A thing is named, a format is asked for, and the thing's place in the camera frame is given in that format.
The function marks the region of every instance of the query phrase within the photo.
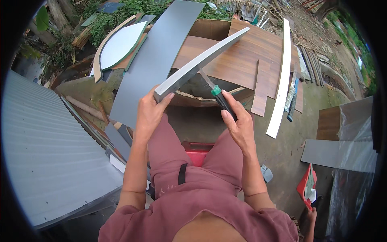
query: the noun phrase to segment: knife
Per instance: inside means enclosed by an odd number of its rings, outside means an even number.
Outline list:
[[[226,99],[224,98],[223,94],[222,94],[222,90],[219,88],[218,85],[215,85],[209,78],[208,76],[204,73],[204,71],[200,68],[200,74],[202,75],[202,77],[204,78],[205,82],[210,86],[211,88],[211,94],[214,96],[216,102],[219,104],[219,106],[222,108],[222,109],[225,109],[227,110],[231,116],[234,118],[234,121],[237,121],[237,117],[234,113],[234,111],[231,109],[230,105],[228,104],[228,102],[226,101]]]

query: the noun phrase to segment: person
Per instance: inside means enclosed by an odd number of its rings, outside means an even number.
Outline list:
[[[237,116],[221,111],[227,129],[201,167],[192,162],[153,89],[139,100],[133,144],[116,211],[99,241],[298,241],[296,225],[277,210],[262,177],[253,120],[231,94],[222,94]],[[145,209],[147,148],[156,200]],[[245,201],[237,198],[243,190]]]
[[[295,223],[297,227],[298,232],[298,241],[299,242],[313,242],[314,241],[314,228],[316,225],[316,218],[317,218],[317,210],[315,207],[312,207],[312,210],[310,210],[307,207],[307,219],[309,221],[309,227],[305,234],[305,236],[300,232],[300,227],[298,225],[298,221],[295,217],[290,216],[290,219]]]

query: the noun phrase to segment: red plastic stool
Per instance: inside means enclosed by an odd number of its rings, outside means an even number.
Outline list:
[[[182,142],[185,152],[191,158],[193,166],[202,166],[207,153],[214,146],[213,143]]]
[[[309,177],[311,167],[312,167],[312,164],[309,164],[308,170],[305,172],[300,183],[297,185],[297,192],[300,195],[301,199],[304,201],[305,205],[312,211],[313,210],[311,206],[312,202],[309,199],[305,199],[305,187],[307,186],[307,180]],[[312,188],[315,189],[317,176],[314,170],[312,171],[312,174],[313,174],[313,181],[314,181],[314,185]]]

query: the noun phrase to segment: corrugated metal roof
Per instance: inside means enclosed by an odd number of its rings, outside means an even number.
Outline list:
[[[10,71],[1,117],[7,169],[33,226],[122,185],[123,174],[52,90]]]

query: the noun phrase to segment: hand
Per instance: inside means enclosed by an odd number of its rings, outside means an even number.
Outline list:
[[[308,214],[307,214],[307,218],[309,220],[309,222],[315,222],[316,221],[316,218],[317,218],[317,211],[316,211],[316,208],[312,208],[313,211],[311,211],[309,208],[308,208]]]
[[[153,97],[153,92],[158,86],[159,85],[154,86],[148,94],[139,100],[137,108],[137,124],[134,132],[134,140],[138,142],[148,143],[161,121],[165,108],[175,95],[174,93],[170,93],[157,104]]]
[[[223,121],[226,124],[231,137],[241,148],[244,155],[247,155],[249,151],[253,151],[255,153],[256,146],[254,141],[254,128],[251,115],[245,110],[240,102],[234,99],[231,94],[225,90],[222,90],[222,94],[238,118],[238,120],[235,122],[228,111],[221,111]]]

